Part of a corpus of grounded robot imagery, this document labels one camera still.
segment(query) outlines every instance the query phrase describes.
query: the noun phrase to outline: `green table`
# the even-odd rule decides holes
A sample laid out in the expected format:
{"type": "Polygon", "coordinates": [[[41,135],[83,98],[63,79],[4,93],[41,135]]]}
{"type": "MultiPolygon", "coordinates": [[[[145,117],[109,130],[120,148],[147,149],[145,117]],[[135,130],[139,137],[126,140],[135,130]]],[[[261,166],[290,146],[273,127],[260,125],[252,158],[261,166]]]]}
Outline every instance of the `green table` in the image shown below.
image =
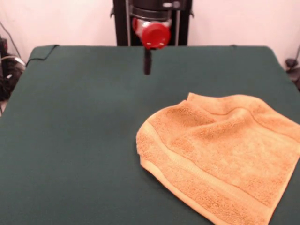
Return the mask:
{"type": "MultiPolygon", "coordinates": [[[[1,225],[199,225],[139,165],[135,135],[189,92],[247,94],[300,123],[300,94],[266,47],[45,46],[0,120],[1,225]]],[[[300,223],[300,167],[272,225],[300,223]]]]}

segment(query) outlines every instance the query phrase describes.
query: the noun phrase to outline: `orange towel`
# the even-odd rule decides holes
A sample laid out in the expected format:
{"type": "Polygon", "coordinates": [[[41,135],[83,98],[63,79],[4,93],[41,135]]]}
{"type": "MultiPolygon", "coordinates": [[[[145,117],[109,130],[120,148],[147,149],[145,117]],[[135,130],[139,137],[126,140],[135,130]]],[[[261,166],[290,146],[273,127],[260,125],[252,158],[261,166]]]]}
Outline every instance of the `orange towel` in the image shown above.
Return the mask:
{"type": "Polygon", "coordinates": [[[262,100],[189,94],[136,136],[141,165],[218,225],[265,225],[300,155],[300,125],[262,100]]]}

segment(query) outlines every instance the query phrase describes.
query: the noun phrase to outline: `white wall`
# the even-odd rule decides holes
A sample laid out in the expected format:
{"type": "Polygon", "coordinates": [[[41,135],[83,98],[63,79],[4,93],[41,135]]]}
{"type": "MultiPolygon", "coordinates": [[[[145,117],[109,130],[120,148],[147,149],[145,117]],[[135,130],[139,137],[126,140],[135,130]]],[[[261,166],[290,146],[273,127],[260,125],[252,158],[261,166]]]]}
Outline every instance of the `white wall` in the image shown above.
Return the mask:
{"type": "Polygon", "coordinates": [[[112,7],[112,0],[0,0],[0,20],[27,60],[39,45],[116,45],[112,7]]]}
{"type": "MultiPolygon", "coordinates": [[[[0,20],[25,60],[38,45],[116,45],[112,1],[0,0],[0,20]]],[[[300,0],[194,0],[193,9],[189,45],[267,45],[283,65],[300,44],[300,0]]]]}
{"type": "Polygon", "coordinates": [[[194,0],[189,45],[267,45],[278,61],[300,44],[300,0],[194,0]]]}

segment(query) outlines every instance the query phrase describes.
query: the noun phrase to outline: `black cable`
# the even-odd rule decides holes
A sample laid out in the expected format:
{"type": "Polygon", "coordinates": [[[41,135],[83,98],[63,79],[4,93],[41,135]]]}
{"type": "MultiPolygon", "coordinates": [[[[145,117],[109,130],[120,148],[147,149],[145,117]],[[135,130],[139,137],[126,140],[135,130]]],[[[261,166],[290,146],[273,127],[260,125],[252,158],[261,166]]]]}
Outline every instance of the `black cable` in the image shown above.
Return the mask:
{"type": "Polygon", "coordinates": [[[300,45],[298,47],[298,51],[297,51],[297,54],[296,54],[296,57],[295,57],[295,62],[294,62],[294,65],[292,67],[295,67],[296,66],[296,62],[297,62],[297,59],[299,58],[299,54],[300,54],[300,45]]]}
{"type": "Polygon", "coordinates": [[[3,25],[3,23],[2,23],[1,21],[0,21],[0,26],[3,28],[3,30],[4,30],[4,31],[7,33],[7,35],[9,36],[11,42],[13,43],[13,46],[14,46],[16,52],[18,53],[19,58],[21,58],[21,55],[20,55],[20,53],[19,53],[19,50],[18,50],[17,46],[16,46],[15,43],[14,43],[13,38],[11,37],[10,33],[9,33],[8,30],[4,27],[4,25],[3,25]]]}

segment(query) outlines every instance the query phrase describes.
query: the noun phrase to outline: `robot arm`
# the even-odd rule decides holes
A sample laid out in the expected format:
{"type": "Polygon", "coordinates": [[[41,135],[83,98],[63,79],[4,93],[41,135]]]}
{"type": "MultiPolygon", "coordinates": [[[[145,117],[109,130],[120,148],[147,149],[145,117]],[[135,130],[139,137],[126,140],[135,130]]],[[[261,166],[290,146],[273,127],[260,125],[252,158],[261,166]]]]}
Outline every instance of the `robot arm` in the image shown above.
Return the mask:
{"type": "Polygon", "coordinates": [[[135,34],[144,45],[144,73],[150,74],[151,50],[162,49],[171,38],[172,11],[185,10],[187,0],[130,0],[135,34]]]}

